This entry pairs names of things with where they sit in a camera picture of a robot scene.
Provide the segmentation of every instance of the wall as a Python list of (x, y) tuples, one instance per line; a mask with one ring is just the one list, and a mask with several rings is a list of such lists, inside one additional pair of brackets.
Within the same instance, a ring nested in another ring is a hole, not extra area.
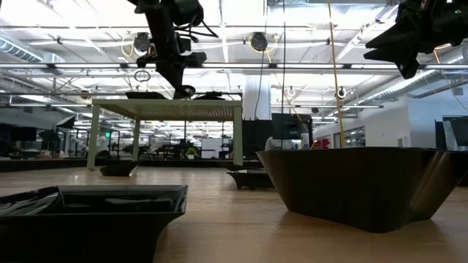
[(55, 124), (69, 116), (60, 112), (48, 112), (41, 107), (32, 109), (33, 113), (25, 113), (20, 107), (2, 108), (0, 109), (0, 123), (52, 129)]
[[(383, 105), (383, 109), (366, 109), (360, 112), (356, 119), (344, 119), (344, 129), (364, 126), (368, 147), (397, 147), (399, 139), (403, 139), (403, 146), (411, 146), (407, 98), (401, 97), (397, 102), (388, 102)], [(338, 124), (328, 124), (315, 128), (314, 137), (331, 135), (333, 140), (333, 134), (339, 132)]]
[[(457, 96), (468, 108), (468, 96)], [(409, 119), (411, 123), (411, 142), (413, 147), (435, 148), (435, 121), (442, 121), (444, 116), (468, 115), (452, 94), (444, 91), (423, 99), (408, 99)]]

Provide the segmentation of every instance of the table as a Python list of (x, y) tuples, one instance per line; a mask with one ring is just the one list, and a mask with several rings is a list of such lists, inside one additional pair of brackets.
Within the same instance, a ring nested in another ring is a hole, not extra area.
[(242, 102), (219, 100), (93, 99), (87, 167), (93, 170), (99, 112), (106, 109), (135, 120), (133, 161), (138, 160), (141, 121), (233, 121), (233, 163), (242, 165)]

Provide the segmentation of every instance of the potted plant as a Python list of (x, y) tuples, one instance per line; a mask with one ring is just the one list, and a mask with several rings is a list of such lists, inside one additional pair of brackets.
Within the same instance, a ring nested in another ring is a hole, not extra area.
[(195, 150), (195, 148), (190, 147), (187, 149), (187, 152), (185, 154), (187, 155), (187, 158), (189, 160), (193, 160), (195, 159), (195, 155), (197, 154), (197, 151)]

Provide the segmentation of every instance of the robotic arm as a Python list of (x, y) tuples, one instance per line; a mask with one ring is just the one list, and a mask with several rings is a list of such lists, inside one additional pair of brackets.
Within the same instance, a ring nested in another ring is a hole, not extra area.
[(415, 76), (418, 53), (468, 37), (467, 0), (407, 0), (400, 4), (396, 24), (366, 44), (364, 58), (393, 62), (405, 79)]
[[(156, 64), (156, 70), (174, 87), (174, 99), (191, 97), (195, 88), (182, 85), (184, 69), (186, 66), (201, 66), (206, 60), (204, 52), (181, 55), (191, 51), (191, 40), (198, 42), (192, 34), (203, 34), (193, 32), (192, 27), (203, 23), (212, 33), (209, 36), (218, 37), (203, 22), (202, 6), (198, 0), (128, 1), (136, 6), (135, 13), (145, 14), (152, 37), (150, 42), (154, 44), (149, 45), (147, 53), (137, 59), (138, 67), (145, 67), (148, 63)], [(189, 34), (180, 34), (177, 31), (187, 31)]]

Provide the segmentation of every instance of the black container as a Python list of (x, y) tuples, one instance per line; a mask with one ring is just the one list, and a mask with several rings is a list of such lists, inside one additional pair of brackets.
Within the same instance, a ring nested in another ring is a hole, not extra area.
[(0, 262), (152, 262), (187, 186), (59, 186), (0, 197)]
[(129, 161), (121, 164), (112, 164), (100, 169), (101, 175), (104, 176), (131, 176), (132, 172), (137, 168), (138, 161)]
[(287, 209), (369, 232), (430, 219), (468, 171), (468, 154), (418, 148), (257, 153)]
[(275, 187), (264, 169), (246, 169), (227, 172), (227, 174), (234, 178), (237, 189), (242, 189), (244, 186), (250, 189)]

